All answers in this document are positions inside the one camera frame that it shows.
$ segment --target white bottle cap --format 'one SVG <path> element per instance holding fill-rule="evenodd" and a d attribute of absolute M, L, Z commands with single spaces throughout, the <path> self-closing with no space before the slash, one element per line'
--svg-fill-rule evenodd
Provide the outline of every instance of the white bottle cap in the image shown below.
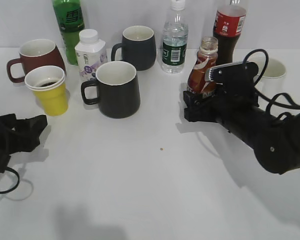
<path fill-rule="evenodd" d="M 171 8 L 175 11 L 184 10 L 186 7 L 186 0 L 171 0 Z"/>
<path fill-rule="evenodd" d="M 99 41 L 98 32 L 94 29 L 84 29 L 79 33 L 80 42 L 83 44 L 94 44 Z"/>

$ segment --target green bottle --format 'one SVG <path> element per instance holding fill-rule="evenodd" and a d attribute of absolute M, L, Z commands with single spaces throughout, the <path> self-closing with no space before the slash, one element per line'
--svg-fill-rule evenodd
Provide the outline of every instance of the green bottle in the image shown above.
<path fill-rule="evenodd" d="M 78 65 L 75 46 L 79 32 L 85 28 L 80 0 L 52 0 L 54 13 L 65 45 L 68 62 Z"/>

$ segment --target paper cup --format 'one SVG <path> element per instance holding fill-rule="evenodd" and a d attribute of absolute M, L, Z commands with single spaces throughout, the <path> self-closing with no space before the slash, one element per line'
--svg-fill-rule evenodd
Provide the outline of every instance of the paper cup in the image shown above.
<path fill-rule="evenodd" d="M 258 65 L 259 72 L 257 76 L 254 77 L 254 81 L 256 81 L 264 68 L 266 58 L 253 57 L 249 59 L 249 62 L 254 62 Z M 262 76 L 260 82 L 256 85 L 256 88 L 269 99 L 272 99 L 274 95 L 282 93 L 284 91 L 283 85 L 286 79 L 286 73 L 286 67 L 282 62 L 274 58 L 269 58 L 269 63 L 266 71 L 264 72 L 264 75 Z M 265 108 L 268 105 L 268 102 L 260 99 L 259 104 L 261 108 Z M 274 116 L 278 116 L 281 113 L 281 107 L 273 106 L 271 108 L 271 114 L 273 114 Z"/>
<path fill-rule="evenodd" d="M 68 109 L 65 71 L 58 66 L 41 66 L 30 71 L 24 79 L 49 116 L 64 114 Z"/>

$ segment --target green label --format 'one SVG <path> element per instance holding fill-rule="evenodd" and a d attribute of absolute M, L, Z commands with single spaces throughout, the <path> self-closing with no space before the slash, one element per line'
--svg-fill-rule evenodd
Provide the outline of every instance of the green label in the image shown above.
<path fill-rule="evenodd" d="M 61 32 L 73 33 L 85 28 L 80 4 L 60 3 L 53 7 Z"/>
<path fill-rule="evenodd" d="M 170 66 L 179 66 L 185 62 L 187 44 L 170 46 L 163 43 L 162 61 Z"/>

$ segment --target white wall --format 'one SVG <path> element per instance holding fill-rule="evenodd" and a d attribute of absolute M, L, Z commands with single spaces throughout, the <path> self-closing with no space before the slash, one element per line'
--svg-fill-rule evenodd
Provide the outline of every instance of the white wall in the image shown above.
<path fill-rule="evenodd" d="M 187 0 L 188 48 L 211 35 L 218 0 Z M 118 43 L 132 25 L 154 29 L 158 46 L 169 0 L 81 0 L 87 28 L 99 31 L 107 47 Z M 300 0 L 250 0 L 237 47 L 300 49 Z M 48 38 L 62 46 L 51 0 L 0 0 L 0 47 Z"/>

